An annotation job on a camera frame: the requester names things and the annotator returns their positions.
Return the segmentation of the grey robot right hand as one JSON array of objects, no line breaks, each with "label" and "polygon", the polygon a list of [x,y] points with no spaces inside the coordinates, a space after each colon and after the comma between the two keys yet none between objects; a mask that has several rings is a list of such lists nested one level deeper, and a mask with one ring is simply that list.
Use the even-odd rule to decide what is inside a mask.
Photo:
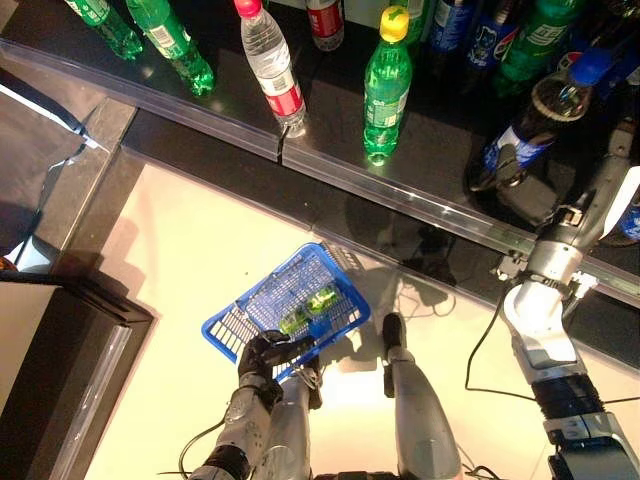
[{"label": "grey robot right hand", "polygon": [[553,190],[528,175],[518,164],[515,145],[505,144],[498,150],[497,198],[518,216],[540,227],[541,240],[589,251],[613,230],[639,188],[639,167],[630,160],[637,125],[629,117],[619,121],[596,174],[569,204],[560,204]]}]

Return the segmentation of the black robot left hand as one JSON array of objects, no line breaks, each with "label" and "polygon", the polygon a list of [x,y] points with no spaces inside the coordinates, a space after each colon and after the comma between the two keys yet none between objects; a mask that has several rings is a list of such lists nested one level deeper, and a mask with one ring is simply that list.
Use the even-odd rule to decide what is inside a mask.
[{"label": "black robot left hand", "polygon": [[266,330],[254,336],[244,347],[238,365],[240,385],[256,389],[267,410],[283,398],[283,389],[273,377],[273,369],[308,352],[315,344],[308,335],[292,340],[279,330]]}]

